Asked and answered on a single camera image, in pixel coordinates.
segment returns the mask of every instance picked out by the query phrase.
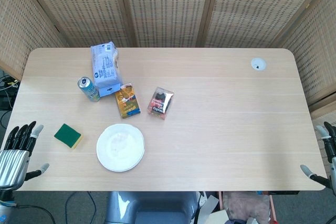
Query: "small box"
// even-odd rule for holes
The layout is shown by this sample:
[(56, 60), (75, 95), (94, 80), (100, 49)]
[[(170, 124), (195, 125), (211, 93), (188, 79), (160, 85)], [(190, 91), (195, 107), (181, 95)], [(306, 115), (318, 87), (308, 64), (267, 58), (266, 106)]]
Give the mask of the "small box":
[(121, 86), (120, 90), (115, 93), (115, 98), (122, 118), (128, 118), (140, 113), (138, 101), (131, 83)]
[(91, 47), (94, 86), (101, 97), (120, 90), (118, 50), (113, 42)]
[(173, 95), (174, 92), (157, 87), (148, 105), (148, 113), (165, 119)]

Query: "can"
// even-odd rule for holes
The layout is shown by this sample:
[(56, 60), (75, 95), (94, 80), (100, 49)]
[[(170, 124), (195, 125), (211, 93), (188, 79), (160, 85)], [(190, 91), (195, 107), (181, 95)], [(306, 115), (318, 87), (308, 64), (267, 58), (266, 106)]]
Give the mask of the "can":
[(78, 80), (78, 87), (92, 102), (98, 102), (100, 95), (89, 77), (82, 77)]

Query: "yellow scouring pad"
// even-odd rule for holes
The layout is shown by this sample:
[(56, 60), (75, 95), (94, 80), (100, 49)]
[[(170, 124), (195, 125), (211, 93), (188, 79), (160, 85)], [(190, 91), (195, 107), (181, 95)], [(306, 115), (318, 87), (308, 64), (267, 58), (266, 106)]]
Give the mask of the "yellow scouring pad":
[(58, 132), (54, 135), (55, 138), (62, 141), (70, 148), (74, 149), (77, 144), (82, 140), (83, 136), (71, 128), (69, 125), (65, 123), (58, 130)]

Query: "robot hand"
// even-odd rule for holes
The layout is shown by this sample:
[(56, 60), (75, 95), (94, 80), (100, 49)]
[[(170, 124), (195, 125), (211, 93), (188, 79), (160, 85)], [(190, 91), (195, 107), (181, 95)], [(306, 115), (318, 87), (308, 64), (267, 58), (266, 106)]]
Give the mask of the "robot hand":
[(27, 173), (29, 159), (36, 139), (43, 129), (40, 125), (34, 129), (36, 122), (16, 126), (8, 135), (7, 142), (0, 151), (0, 190), (17, 190), (24, 181), (44, 173), (49, 164), (44, 164), (39, 170)]
[(324, 185), (326, 188), (332, 189), (336, 195), (336, 127), (328, 122), (324, 122), (324, 127), (317, 125), (316, 129), (321, 135), (328, 162), (330, 163), (330, 178), (327, 179), (316, 175), (305, 165), (301, 165), (301, 169), (308, 178)]

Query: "white package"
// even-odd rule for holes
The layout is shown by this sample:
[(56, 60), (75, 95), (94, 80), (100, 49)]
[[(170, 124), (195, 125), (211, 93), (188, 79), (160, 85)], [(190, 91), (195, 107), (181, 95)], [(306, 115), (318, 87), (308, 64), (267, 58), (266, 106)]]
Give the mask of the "white package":
[(101, 97), (115, 93), (122, 85), (118, 50), (113, 42), (91, 47), (93, 79)]

